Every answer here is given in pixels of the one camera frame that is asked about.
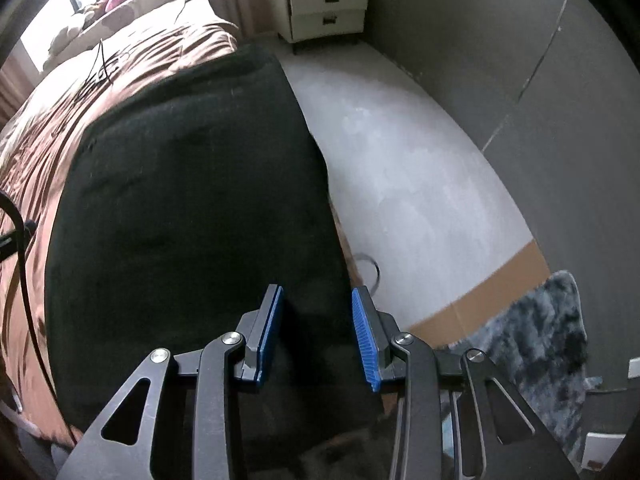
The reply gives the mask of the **black pants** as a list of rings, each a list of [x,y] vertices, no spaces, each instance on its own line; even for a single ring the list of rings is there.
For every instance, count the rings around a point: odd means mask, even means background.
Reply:
[[[188,352],[283,290],[250,439],[311,448],[375,420],[326,162],[268,50],[242,47],[150,84],[93,122],[46,263],[52,375],[87,428],[153,349]]]

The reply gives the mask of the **grey fluffy rug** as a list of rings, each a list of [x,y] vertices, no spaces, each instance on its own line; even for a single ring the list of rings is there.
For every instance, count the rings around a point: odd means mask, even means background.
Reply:
[[[553,273],[472,335],[445,349],[484,351],[559,442],[573,466],[587,396],[587,333],[574,276]]]

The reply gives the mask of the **white nightstand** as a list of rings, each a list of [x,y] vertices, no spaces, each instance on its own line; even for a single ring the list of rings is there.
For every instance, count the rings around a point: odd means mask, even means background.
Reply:
[[[303,42],[363,33],[369,0],[269,0],[274,30],[292,51]]]

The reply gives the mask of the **cow print pillow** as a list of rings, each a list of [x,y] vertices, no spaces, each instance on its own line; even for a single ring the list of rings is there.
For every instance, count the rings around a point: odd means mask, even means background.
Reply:
[[[105,2],[87,6],[70,17],[52,39],[49,55],[43,63],[43,73],[81,52],[91,50],[101,40],[110,38],[137,18],[174,0],[127,0],[111,12],[104,10]]]

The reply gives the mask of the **white wall socket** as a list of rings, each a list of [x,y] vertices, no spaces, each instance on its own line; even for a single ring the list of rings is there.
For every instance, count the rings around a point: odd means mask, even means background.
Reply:
[[[629,360],[627,377],[629,379],[640,377],[640,358],[632,358]]]

